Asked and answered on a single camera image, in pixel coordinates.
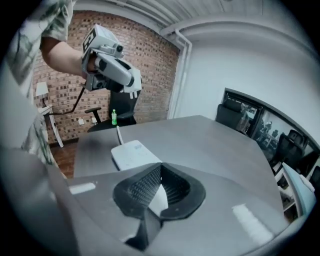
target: camouflage shirt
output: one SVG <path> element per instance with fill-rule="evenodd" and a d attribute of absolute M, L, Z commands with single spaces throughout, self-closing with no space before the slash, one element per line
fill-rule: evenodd
<path fill-rule="evenodd" d="M 23 96 L 33 104 L 33 70 L 41 38 L 67 41 L 75 0 L 43 0 L 12 39 L 6 61 Z M 48 144 L 44 116 L 38 114 L 21 148 L 49 165 L 57 165 Z"/>

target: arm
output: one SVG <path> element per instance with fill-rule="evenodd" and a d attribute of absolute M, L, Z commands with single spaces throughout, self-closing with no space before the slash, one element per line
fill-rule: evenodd
<path fill-rule="evenodd" d="M 59 41 L 52 37 L 43 37 L 40 49 L 45 63 L 54 70 L 86 78 L 81 67 L 81 51 L 73 49 L 65 41 Z M 95 57 L 92 56 L 88 63 L 89 71 L 95 69 L 94 63 Z"/>

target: brick wall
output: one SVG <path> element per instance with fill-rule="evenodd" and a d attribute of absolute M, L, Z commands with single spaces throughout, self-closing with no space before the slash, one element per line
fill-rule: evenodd
<path fill-rule="evenodd" d="M 68 32 L 68 43 L 81 51 L 83 39 L 94 24 L 111 30 L 124 46 L 124 59 L 140 69 L 142 91 L 135 106 L 135 119 L 138 123 L 163 120 L 167 118 L 170 97 L 173 89 L 179 49 L 173 44 L 132 20 L 95 11 L 75 11 Z M 54 112 L 72 109 L 85 80 L 79 76 L 57 72 L 46 65 L 41 54 L 36 60 L 33 77 L 33 90 L 36 94 L 38 82 L 46 82 L 49 90 L 46 104 L 52 104 Z M 72 114 L 55 116 L 56 125 L 63 141 L 77 138 L 86 133 L 93 125 L 93 114 L 85 110 L 101 107 L 101 120 L 108 117 L 110 92 L 102 89 L 94 92 L 85 91 Z M 35 104 L 40 107 L 38 98 Z M 79 125 L 78 119 L 84 119 Z M 49 143 L 56 141 L 52 127 L 48 126 Z"/>

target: green bottle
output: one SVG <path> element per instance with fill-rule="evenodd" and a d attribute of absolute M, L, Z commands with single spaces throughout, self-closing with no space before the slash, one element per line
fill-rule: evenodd
<path fill-rule="evenodd" d="M 112 111 L 111 119 L 112 119 L 111 123 L 112 123 L 114 126 L 116 126 L 116 125 L 117 125 L 117 113 L 116 113 L 116 110 L 115 110 L 115 109 Z"/>

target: power outlet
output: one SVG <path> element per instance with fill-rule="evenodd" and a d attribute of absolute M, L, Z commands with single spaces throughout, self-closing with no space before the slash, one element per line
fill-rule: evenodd
<path fill-rule="evenodd" d="M 79 122 L 79 125 L 84 125 L 85 124 L 85 121 L 82 119 L 82 118 L 80 118 L 79 120 L 78 120 L 78 122 Z"/>

